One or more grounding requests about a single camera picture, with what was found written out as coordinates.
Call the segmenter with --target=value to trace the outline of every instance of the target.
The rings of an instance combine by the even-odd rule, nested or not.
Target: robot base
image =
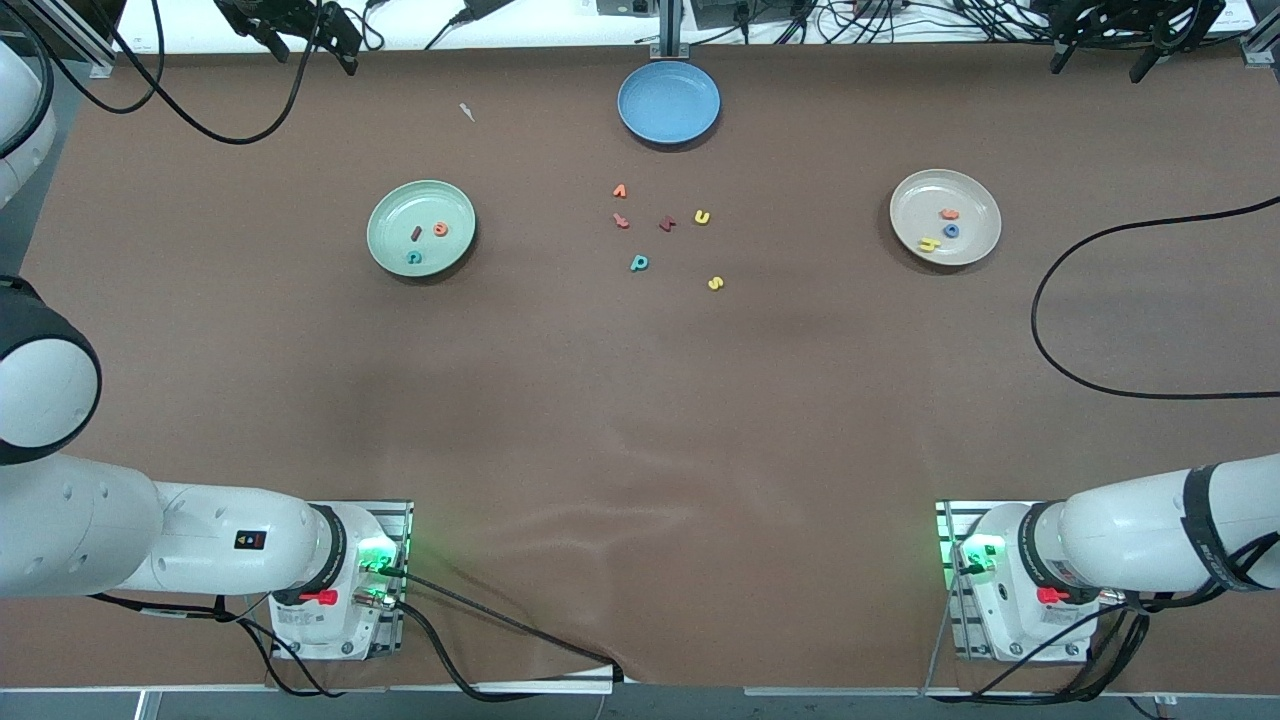
[[[961,575],[961,587],[973,591],[992,657],[1005,662],[1021,660],[1068,625],[1098,610],[1097,601],[1084,605],[1041,602],[1038,588],[1018,552],[1018,529],[1029,509],[1021,502],[992,507],[955,552],[956,566],[986,568],[982,573]],[[1038,652],[1033,662],[1083,662],[1096,629],[1097,620],[1080,625]]]
[[[347,557],[338,579],[333,605],[308,600],[284,606],[270,598],[271,629],[303,660],[366,660],[399,650],[403,633],[401,614],[353,602],[357,591],[403,598],[403,583],[366,570],[380,559],[396,568],[407,566],[408,536],[413,505],[397,501],[325,502],[347,530]],[[276,657],[288,657],[275,650]]]

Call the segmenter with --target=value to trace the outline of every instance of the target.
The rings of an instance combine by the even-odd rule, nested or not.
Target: red button
[[[330,588],[320,592],[305,592],[298,596],[300,600],[314,600],[320,605],[338,605],[338,591]]]
[[[1071,593],[1065,593],[1053,588],[1036,588],[1036,600],[1043,602],[1044,605],[1053,605],[1060,600],[1066,600],[1071,597]]]

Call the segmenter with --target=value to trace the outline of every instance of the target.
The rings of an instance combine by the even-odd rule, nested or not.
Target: blue plate
[[[689,63],[649,63],[622,83],[618,114],[631,132],[649,142],[689,142],[719,115],[719,90],[712,76]]]

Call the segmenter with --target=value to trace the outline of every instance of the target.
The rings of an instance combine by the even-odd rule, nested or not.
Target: plate
[[[618,88],[618,115],[649,142],[677,145],[707,132],[719,115],[716,81],[689,63],[659,60],[627,76]]]
[[[957,210],[955,220],[942,210]],[[987,256],[1000,240],[1000,208],[980,182],[955,170],[920,170],[893,191],[888,204],[893,232],[908,250],[938,265],[968,265]],[[943,232],[955,224],[960,233]],[[920,250],[920,240],[937,240],[933,252]]]
[[[448,225],[448,232],[438,237],[435,223]],[[413,240],[419,227],[422,232]],[[390,191],[374,208],[369,252],[388,272],[421,278],[457,263],[475,233],[476,211],[465,192],[444,181],[415,181]]]

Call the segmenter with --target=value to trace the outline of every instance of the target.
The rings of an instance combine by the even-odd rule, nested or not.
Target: brown table surface
[[[1106,397],[1028,333],[1036,282],[1084,234],[1275,192],[1271,73],[1234,53],[1132,86],[1126,53],[1052,77],[1043,47],[700,49],[722,122],[660,152],[614,109],[640,55],[372,55],[355,78],[317,56],[284,128],[238,149],[160,102],[86,106],[24,268],[105,366],[70,452],[160,480],[412,498],[416,571],[643,682],[901,688],[923,682],[943,602],[934,500],[1062,497],[1277,450],[1274,402]],[[292,72],[201,59],[165,82],[248,133]],[[93,87],[140,83],[120,69]],[[892,188],[933,167],[979,178],[1004,214],[995,254],[960,272],[888,225]],[[378,200],[426,177],[480,218],[475,254],[430,286],[365,247]],[[1121,386],[1274,387],[1275,222],[1100,243],[1050,288],[1047,342]],[[632,274],[636,252],[652,265]],[[472,679],[589,666],[416,601]],[[4,605],[4,685],[262,679],[234,628]],[[1280,692],[1277,609],[1161,615],[1116,688]],[[991,673],[945,651],[936,684]],[[416,629],[397,657],[323,676],[444,680]]]

